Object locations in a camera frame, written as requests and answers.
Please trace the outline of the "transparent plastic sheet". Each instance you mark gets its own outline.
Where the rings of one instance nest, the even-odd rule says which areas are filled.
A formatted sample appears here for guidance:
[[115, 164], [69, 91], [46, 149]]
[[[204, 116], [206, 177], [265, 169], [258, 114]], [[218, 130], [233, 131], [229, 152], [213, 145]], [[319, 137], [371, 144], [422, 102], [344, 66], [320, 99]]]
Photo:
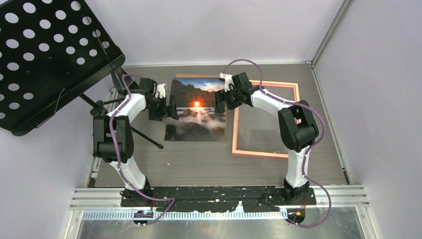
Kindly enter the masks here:
[[282, 104], [260, 90], [254, 92], [256, 106], [239, 108], [237, 148], [247, 151], [288, 154], [280, 138], [277, 106]]

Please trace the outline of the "brown backing board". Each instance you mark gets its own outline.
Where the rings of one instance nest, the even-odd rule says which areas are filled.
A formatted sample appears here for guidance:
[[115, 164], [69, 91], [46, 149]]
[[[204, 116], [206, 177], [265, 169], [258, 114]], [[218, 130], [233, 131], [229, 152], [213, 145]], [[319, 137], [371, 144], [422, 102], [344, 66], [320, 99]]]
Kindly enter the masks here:
[[176, 78], [219, 78], [218, 75], [177, 74]]

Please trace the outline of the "sunset landscape photo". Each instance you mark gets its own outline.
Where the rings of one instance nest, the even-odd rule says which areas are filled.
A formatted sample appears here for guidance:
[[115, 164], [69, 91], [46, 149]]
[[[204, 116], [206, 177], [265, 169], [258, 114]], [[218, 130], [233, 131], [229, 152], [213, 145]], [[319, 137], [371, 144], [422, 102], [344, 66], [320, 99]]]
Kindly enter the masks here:
[[224, 89], [218, 78], [173, 78], [178, 120], [167, 118], [165, 141], [224, 141], [226, 114], [215, 112], [215, 92]]

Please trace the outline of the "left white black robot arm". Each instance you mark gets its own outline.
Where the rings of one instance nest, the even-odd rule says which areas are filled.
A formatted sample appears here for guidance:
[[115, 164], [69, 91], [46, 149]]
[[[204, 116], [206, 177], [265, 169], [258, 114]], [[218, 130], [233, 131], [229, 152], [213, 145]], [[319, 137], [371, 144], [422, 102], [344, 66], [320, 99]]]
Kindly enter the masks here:
[[173, 96], [167, 96], [166, 84], [157, 84], [150, 78], [140, 78], [140, 84], [130, 89], [122, 76], [126, 90], [123, 101], [111, 112], [103, 106], [93, 112], [93, 155], [103, 159], [119, 174], [125, 184], [121, 195], [134, 199], [141, 206], [149, 205], [153, 194], [147, 177], [140, 171], [134, 159], [132, 121], [139, 113], [148, 110], [149, 119], [178, 119]]

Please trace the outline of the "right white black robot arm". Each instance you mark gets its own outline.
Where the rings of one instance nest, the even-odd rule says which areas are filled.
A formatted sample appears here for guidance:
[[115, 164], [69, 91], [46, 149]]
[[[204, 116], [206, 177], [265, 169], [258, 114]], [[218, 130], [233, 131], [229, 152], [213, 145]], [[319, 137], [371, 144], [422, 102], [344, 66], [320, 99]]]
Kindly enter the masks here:
[[270, 93], [262, 85], [253, 85], [246, 73], [219, 76], [224, 88], [215, 92], [215, 112], [249, 105], [278, 119], [281, 141], [288, 149], [288, 171], [281, 197], [287, 204], [301, 202], [310, 188], [308, 156], [319, 129], [306, 101], [289, 101]]

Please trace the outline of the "orange wooden picture frame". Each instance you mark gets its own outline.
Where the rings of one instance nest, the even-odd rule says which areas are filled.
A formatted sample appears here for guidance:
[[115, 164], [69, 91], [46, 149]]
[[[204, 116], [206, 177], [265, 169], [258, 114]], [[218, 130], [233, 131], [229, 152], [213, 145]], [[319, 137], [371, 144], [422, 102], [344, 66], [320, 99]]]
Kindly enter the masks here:
[[[293, 90], [294, 100], [296, 101], [300, 100], [299, 86], [297, 83], [263, 81], [262, 85], [266, 87], [291, 88]], [[269, 152], [260, 152], [260, 151], [247, 151], [247, 150], [238, 149], [237, 140], [238, 140], [239, 108], [236, 108], [234, 110], [233, 120], [234, 122], [233, 122], [233, 137], [232, 137], [232, 154], [257, 156], [257, 157], [269, 157], [269, 158], [284, 158], [284, 159], [288, 158], [288, 154], [269, 153]]]

